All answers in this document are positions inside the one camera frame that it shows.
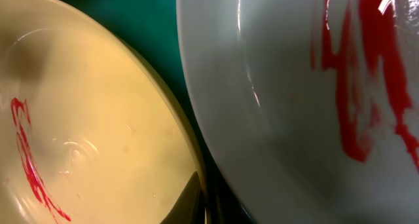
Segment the red smear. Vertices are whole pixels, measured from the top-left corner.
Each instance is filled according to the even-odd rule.
[[[71,218],[53,203],[49,194],[46,192],[44,181],[38,173],[35,160],[32,157],[31,147],[29,146],[25,130],[19,118],[19,112],[21,111],[21,115],[24,116],[29,123],[29,126],[31,126],[31,118],[29,116],[26,101],[21,102],[18,99],[13,98],[10,107],[12,109],[14,125],[16,126],[16,140],[18,143],[20,159],[22,160],[26,179],[32,188],[33,194],[39,202],[45,204],[45,207],[48,208],[56,223],[59,222],[52,209],[56,210],[56,212],[67,221],[71,221]]]
[[[378,73],[378,58],[383,61],[384,80],[388,99],[396,118],[395,133],[403,138],[407,151],[411,154],[416,168],[419,171],[419,158],[416,148],[418,140],[412,136],[403,121],[406,109],[412,107],[412,100],[407,92],[407,78],[397,49],[397,37],[394,31],[393,5],[389,4],[382,14],[378,6],[382,0],[359,0],[359,18],[361,20],[361,36],[363,51],[367,63],[367,71],[372,79]],[[337,71],[336,105],[340,123],[340,136],[345,153],[358,161],[365,161],[371,151],[372,143],[367,136],[358,136],[357,114],[362,111],[360,90],[362,82],[357,77],[359,64],[357,62],[356,46],[354,44],[352,14],[350,5],[347,6],[340,46],[337,53],[333,53],[331,46],[331,32],[328,26],[329,0],[325,0],[322,29],[322,55],[323,70],[335,69]],[[349,103],[353,101],[357,113],[351,120]],[[370,127],[381,122],[378,106],[373,102],[371,107]]]

